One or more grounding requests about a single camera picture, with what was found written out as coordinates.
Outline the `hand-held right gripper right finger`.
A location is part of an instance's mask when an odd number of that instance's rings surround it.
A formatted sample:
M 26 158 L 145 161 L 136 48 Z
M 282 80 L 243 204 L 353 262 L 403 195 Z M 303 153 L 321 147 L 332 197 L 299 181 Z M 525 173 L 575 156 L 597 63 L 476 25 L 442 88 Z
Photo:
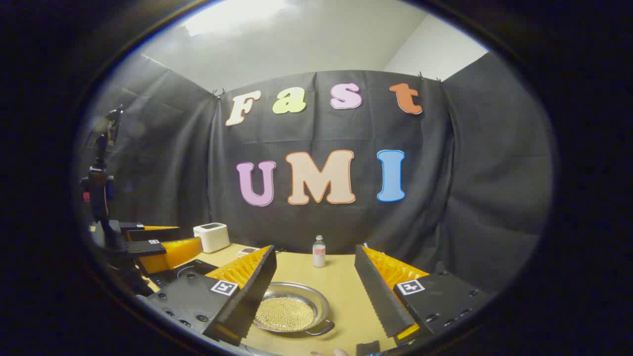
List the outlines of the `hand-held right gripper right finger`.
M 396 342 L 446 334 L 490 300 L 452 273 L 427 273 L 363 245 L 354 266 L 386 336 Z

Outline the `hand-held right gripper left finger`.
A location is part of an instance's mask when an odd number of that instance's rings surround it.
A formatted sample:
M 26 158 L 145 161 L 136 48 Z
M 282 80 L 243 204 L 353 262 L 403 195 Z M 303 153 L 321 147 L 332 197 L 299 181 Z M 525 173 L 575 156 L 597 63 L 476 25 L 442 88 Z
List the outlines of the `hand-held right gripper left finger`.
M 206 275 L 185 270 L 136 301 L 178 333 L 239 346 L 276 271 L 275 247 L 260 248 Z

